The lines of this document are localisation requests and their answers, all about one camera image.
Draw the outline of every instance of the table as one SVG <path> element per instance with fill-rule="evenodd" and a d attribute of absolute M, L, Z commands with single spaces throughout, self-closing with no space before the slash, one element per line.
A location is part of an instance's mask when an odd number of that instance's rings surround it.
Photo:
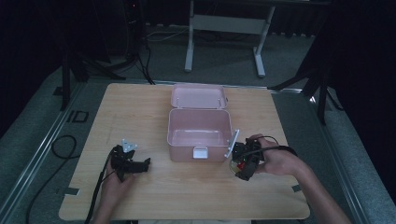
<path fill-rule="evenodd" d="M 93 190 L 111 148 L 121 139 L 138 144 L 136 161 L 151 158 L 139 175 L 115 219 L 304 219 L 309 208 L 293 176 L 254 175 L 238 179 L 226 162 L 170 161 L 166 141 L 172 86 L 110 84 L 97 112 L 59 216 L 85 219 Z M 225 88 L 227 111 L 237 139 L 254 133 L 287 144 L 271 93 L 266 89 Z"/>

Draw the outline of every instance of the human hand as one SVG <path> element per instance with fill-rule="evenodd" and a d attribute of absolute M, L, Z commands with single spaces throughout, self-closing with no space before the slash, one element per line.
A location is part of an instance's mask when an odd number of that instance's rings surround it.
<path fill-rule="evenodd" d="M 102 193 L 99 207 L 96 211 L 94 223 L 108 223 L 111 214 L 121 202 L 136 178 L 136 174 L 127 175 L 121 182 L 117 173 L 111 167 L 111 160 L 106 167 L 106 179 L 102 183 Z"/>
<path fill-rule="evenodd" d="M 266 140 L 262 134 L 254 134 L 249 139 L 257 139 L 262 148 L 276 147 L 277 143 Z M 294 175 L 297 176 L 301 167 L 305 163 L 288 151 L 271 149 L 263 152 L 265 162 L 256 169 L 256 174 L 268 173 L 272 175 Z"/>

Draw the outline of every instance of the pink lunch box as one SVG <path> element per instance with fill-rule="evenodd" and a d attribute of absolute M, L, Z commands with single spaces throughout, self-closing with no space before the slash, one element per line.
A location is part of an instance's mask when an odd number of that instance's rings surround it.
<path fill-rule="evenodd" d="M 172 161 L 225 161 L 232 151 L 230 114 L 219 85 L 176 84 L 167 141 Z"/>

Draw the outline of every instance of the white latch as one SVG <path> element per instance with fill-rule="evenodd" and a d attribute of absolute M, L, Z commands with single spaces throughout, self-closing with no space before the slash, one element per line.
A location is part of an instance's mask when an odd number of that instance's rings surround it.
<path fill-rule="evenodd" d="M 208 154 L 207 147 L 194 147 L 194 150 L 192 151 L 192 157 L 194 159 L 207 159 Z"/>

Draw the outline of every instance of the container lid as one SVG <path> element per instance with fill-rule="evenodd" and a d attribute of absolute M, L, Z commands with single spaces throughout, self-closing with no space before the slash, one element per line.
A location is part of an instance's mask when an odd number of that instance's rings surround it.
<path fill-rule="evenodd" d="M 175 84 L 171 104 L 178 108 L 223 109 L 227 106 L 224 88 L 211 84 Z"/>

